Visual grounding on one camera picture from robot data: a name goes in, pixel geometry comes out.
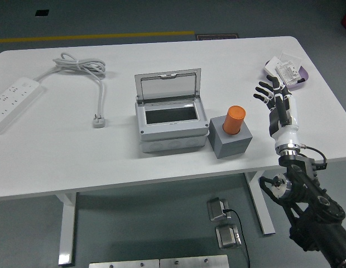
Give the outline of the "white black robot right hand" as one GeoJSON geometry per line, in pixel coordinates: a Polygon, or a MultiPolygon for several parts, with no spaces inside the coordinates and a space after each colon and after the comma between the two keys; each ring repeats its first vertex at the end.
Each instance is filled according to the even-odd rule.
{"type": "Polygon", "coordinates": [[[294,96],[287,86],[275,76],[268,75],[272,84],[259,82],[255,98],[261,100],[269,109],[269,133],[275,141],[275,151],[279,156],[297,155],[300,152],[298,139],[298,115],[294,96]]]}

